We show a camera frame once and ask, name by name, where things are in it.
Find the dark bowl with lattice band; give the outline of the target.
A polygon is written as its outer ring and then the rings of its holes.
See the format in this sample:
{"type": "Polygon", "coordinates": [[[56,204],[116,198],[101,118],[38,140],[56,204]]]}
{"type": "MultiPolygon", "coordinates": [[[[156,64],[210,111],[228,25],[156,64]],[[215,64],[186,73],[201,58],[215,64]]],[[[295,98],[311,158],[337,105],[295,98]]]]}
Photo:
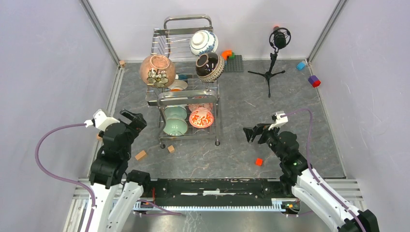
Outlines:
{"type": "Polygon", "coordinates": [[[215,82],[223,73],[225,60],[216,53],[205,53],[196,60],[196,74],[204,83],[215,82]]]}

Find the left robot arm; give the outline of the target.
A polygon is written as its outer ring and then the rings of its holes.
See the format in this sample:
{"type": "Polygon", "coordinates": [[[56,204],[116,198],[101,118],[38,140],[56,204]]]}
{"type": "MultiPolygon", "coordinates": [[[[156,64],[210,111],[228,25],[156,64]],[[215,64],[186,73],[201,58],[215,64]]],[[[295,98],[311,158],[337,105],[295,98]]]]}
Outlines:
{"type": "Polygon", "coordinates": [[[141,113],[121,110],[120,114],[130,122],[107,116],[102,110],[85,121],[86,127],[94,126],[100,131],[102,146],[90,167],[89,189],[93,194],[86,209],[89,218],[84,221],[82,232],[122,231],[136,201],[152,191],[149,173],[132,170],[126,174],[132,144],[146,127],[146,121],[141,113]],[[115,201],[114,197],[125,174],[126,183],[119,199],[115,201]]]}

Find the copper bowl with floral motif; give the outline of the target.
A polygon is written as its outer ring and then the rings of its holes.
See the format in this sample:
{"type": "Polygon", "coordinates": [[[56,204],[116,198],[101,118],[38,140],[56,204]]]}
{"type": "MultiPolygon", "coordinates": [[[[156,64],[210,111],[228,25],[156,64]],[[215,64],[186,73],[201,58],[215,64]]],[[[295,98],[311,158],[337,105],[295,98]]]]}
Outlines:
{"type": "Polygon", "coordinates": [[[166,88],[176,79],[174,63],[164,55],[151,55],[141,63],[139,74],[142,81],[150,87],[166,88]]]}

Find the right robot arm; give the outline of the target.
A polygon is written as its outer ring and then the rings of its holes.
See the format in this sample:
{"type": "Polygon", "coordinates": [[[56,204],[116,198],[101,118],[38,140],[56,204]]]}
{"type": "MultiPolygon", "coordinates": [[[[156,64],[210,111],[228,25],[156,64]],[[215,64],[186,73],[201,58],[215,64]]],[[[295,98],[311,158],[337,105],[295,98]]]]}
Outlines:
{"type": "Polygon", "coordinates": [[[295,196],[304,202],[333,232],[378,232],[379,224],[370,210],[360,210],[338,194],[299,152],[296,134],[269,130],[268,124],[244,127],[248,142],[260,136],[279,158],[283,172],[279,191],[285,197],[295,196]]]}

